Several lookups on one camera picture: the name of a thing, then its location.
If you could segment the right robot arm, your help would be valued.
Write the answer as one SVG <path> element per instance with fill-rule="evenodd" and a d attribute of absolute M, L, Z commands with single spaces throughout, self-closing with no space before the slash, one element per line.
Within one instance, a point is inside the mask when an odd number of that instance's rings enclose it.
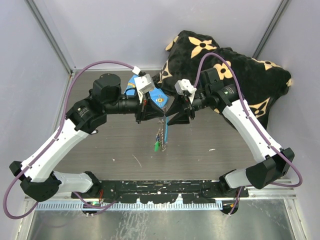
<path fill-rule="evenodd" d="M 171 117 L 168 125 L 189 124 L 195 112 L 206 107 L 217 109 L 238 131 L 248 145 L 255 165 L 235 169 L 219 177 L 220 193 L 231 197 L 239 187 L 253 186 L 262 189 L 283 177 L 289 170 L 295 154 L 284 149 L 261 125 L 252 113 L 247 101 L 239 96 L 234 84 L 224 85 L 216 69 L 200 73 L 200 87 L 195 88 L 188 79 L 174 85 L 176 95 L 166 112 Z"/>

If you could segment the white blue large keyring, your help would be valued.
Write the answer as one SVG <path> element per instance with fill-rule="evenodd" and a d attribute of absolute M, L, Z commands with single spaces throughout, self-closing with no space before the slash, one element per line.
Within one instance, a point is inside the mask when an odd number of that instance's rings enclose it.
<path fill-rule="evenodd" d="M 158 131 L 157 133 L 161 134 L 161 149 L 160 151 L 164 152 L 167 149 L 168 145 L 168 121 L 169 118 L 165 115 L 160 117 L 158 120 Z"/>

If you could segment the black floral plush pillow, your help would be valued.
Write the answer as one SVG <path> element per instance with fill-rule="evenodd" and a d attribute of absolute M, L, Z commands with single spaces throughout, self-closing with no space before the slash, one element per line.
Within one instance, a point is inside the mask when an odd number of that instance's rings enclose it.
<path fill-rule="evenodd" d="M 268 126 L 271 107 L 288 93 L 293 83 L 290 72 L 281 66 L 240 54 L 230 47 L 221 47 L 209 35 L 183 30 L 165 50 L 169 53 L 168 58 L 160 72 L 152 77 L 157 88 L 174 96 L 175 83 L 187 79 L 194 84 L 202 57 L 216 53 L 226 62 L 208 56 L 202 70 L 217 70 L 219 79 L 226 86 L 233 84 L 233 76 L 236 76 L 245 100 L 264 128 Z"/>

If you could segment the bunch of coloured keys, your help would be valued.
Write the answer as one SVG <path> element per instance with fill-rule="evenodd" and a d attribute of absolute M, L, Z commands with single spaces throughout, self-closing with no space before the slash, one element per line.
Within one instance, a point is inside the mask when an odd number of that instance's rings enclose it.
<path fill-rule="evenodd" d="M 154 152 L 159 152 L 162 148 L 162 137 L 160 133 L 157 133 L 155 137 L 155 143 L 154 143 Z"/>

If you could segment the blue space print cloth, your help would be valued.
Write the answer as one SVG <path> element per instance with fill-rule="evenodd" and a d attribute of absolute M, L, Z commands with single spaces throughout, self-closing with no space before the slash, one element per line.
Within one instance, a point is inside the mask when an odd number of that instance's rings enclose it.
<path fill-rule="evenodd" d="M 135 78 L 137 75 L 133 75 L 130 80 L 127 83 L 126 89 L 125 89 L 125 95 L 127 96 L 134 96 L 136 94 L 136 84 L 135 84 Z M 154 88 L 153 90 L 149 91 L 149 95 L 151 100 L 161 109 L 165 109 L 167 103 L 168 103 L 168 97 L 164 94 L 164 92 L 159 88 Z"/>

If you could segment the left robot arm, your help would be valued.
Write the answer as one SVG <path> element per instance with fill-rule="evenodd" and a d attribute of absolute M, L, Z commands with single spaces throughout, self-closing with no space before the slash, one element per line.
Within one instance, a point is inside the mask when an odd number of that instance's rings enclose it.
<path fill-rule="evenodd" d="M 140 123 L 163 117 L 167 102 L 168 97 L 154 86 L 149 74 L 133 75 L 122 91 L 120 77 L 105 73 L 93 82 L 88 97 L 69 109 L 63 125 L 32 156 L 13 161 L 9 168 L 19 177 L 23 192 L 37 202 L 68 192 L 95 198 L 102 187 L 92 172 L 62 173 L 54 170 L 57 164 L 78 143 L 97 133 L 108 115 L 133 114 Z"/>

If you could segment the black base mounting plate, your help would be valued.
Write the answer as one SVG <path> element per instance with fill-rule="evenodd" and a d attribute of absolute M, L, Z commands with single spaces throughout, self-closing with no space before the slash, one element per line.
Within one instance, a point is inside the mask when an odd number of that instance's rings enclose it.
<path fill-rule="evenodd" d="M 124 204 L 134 204 L 137 200 L 142 204 L 172 204 L 180 196 L 183 204 L 204 204 L 215 203 L 218 198 L 234 199 L 238 192 L 222 192 L 219 183 L 213 180 L 103 180 L 95 196 L 79 195 L 84 199 L 102 196 L 107 203 L 118 201 Z"/>

